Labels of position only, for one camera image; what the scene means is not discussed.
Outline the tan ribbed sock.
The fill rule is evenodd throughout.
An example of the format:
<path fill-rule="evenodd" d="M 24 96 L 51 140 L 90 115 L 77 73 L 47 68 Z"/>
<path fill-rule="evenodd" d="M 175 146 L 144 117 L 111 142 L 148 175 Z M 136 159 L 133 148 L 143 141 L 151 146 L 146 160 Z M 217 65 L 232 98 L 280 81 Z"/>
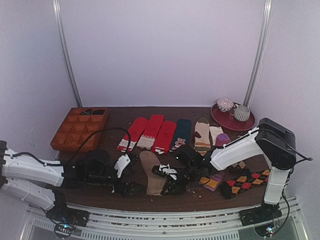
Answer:
<path fill-rule="evenodd" d="M 144 150 L 139 154 L 142 168 L 147 176 L 146 194 L 148 196 L 161 196 L 161 192 L 166 183 L 164 177 L 152 173 L 154 166 L 159 166 L 158 157 L 151 151 Z"/>

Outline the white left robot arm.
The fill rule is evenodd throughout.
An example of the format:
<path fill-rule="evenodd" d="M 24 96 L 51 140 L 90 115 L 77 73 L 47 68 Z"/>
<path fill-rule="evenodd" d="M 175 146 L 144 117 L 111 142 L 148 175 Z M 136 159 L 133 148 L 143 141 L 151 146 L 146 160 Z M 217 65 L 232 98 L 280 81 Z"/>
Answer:
<path fill-rule="evenodd" d="M 65 195 L 38 183 L 62 189 L 81 189 L 86 185 L 111 186 L 113 193 L 122 197 L 134 196 L 142 193 L 144 186 L 125 181 L 122 176 L 125 169 L 138 159 L 137 154 L 126 153 L 111 165 L 108 152 L 96 149 L 88 151 L 74 163 L 42 160 L 29 152 L 15 152 L 2 140 L 0 190 L 52 212 L 61 222 L 67 222 L 72 218 L 72 211 L 67 206 Z"/>

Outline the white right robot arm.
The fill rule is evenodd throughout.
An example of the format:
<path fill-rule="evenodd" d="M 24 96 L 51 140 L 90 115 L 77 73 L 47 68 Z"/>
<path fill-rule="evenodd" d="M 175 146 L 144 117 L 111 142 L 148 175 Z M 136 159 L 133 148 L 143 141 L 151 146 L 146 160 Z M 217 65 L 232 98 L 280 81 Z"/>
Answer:
<path fill-rule="evenodd" d="M 189 145 L 183 145 L 174 151 L 175 158 L 183 165 L 174 169 L 169 165 L 154 165 L 152 173 L 166 177 L 162 195 L 183 195 L 187 185 L 199 180 L 202 186 L 220 187 L 226 198 L 230 199 L 254 185 L 266 185 L 263 205 L 256 210 L 259 220 L 268 220 L 275 212 L 282 197 L 291 169 L 297 163 L 295 153 L 296 138 L 292 131 L 269 118 L 262 118 L 257 127 L 222 146 L 216 146 L 205 155 L 196 152 Z M 249 158 L 263 155 L 270 168 L 251 173 L 234 180 L 219 183 L 212 177 L 228 167 Z"/>

